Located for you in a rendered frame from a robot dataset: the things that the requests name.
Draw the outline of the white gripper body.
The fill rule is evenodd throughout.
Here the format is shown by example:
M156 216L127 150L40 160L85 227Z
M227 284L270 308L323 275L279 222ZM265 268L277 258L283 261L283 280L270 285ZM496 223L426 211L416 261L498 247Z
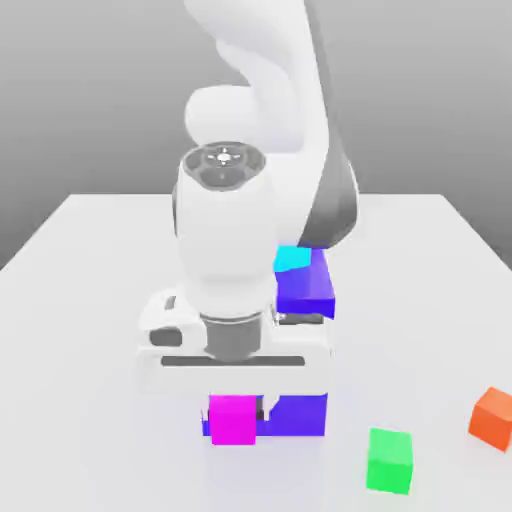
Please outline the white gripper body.
M182 344L139 342L136 365L155 390L211 395L324 395L332 380L334 348L327 325L263 321L261 348L246 361L223 363L206 352L206 327L182 327Z

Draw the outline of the small magenta cube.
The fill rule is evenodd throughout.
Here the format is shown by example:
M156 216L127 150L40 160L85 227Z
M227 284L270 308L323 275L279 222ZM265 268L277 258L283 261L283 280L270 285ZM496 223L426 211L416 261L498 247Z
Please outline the small magenta cube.
M213 395L209 404L213 445L246 446L256 442L256 397Z

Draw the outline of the small cyan cube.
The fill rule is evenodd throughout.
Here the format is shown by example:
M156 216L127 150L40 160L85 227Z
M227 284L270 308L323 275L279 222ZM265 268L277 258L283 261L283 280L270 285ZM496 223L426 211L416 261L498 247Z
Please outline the small cyan cube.
M306 268L311 264L312 250L297 246L279 246L274 259L276 273Z

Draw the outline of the small green cube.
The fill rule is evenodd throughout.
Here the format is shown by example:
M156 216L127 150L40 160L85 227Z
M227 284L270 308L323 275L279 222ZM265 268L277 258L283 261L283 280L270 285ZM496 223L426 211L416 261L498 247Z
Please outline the small green cube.
M413 470L412 435L372 427L367 451L366 488L408 495Z

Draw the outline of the small orange cube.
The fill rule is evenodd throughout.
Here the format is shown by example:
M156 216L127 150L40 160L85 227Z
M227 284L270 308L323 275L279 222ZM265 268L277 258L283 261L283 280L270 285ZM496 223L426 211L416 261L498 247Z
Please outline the small orange cube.
M473 407L468 432L506 452L512 440L512 395L489 387Z

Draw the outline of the large blue box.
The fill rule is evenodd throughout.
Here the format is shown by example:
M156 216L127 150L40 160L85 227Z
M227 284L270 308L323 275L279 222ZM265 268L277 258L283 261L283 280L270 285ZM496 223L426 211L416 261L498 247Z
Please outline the large blue box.
M321 249L311 249L306 268L276 273L275 325L322 324L335 315L335 294ZM256 438L263 436L321 437L325 434L328 395L256 397ZM210 436L209 409L202 430Z

